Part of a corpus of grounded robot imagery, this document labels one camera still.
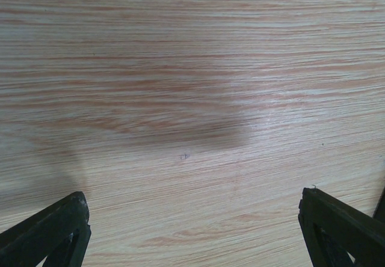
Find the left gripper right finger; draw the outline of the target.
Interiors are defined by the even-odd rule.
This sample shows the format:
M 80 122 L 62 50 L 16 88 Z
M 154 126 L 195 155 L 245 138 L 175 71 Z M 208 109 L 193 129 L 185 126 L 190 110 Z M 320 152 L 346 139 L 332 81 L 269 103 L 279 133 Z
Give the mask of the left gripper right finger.
M 304 188 L 298 220 L 313 266 L 384 266 L 384 223 L 318 188 Z

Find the folding chess board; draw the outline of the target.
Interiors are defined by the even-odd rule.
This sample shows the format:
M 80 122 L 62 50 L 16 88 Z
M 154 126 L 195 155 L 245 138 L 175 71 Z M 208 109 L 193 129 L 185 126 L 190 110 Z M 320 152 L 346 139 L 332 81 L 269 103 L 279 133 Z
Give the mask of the folding chess board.
M 373 219 L 381 223 L 385 223 L 385 188 L 383 189 L 381 197 L 375 208 Z

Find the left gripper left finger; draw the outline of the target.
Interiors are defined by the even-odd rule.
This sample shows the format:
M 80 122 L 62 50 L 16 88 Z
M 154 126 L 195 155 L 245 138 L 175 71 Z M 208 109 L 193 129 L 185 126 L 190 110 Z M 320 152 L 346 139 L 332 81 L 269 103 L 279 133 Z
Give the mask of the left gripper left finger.
M 1 233 L 1 266 L 81 266 L 89 217 L 84 193 L 69 194 Z

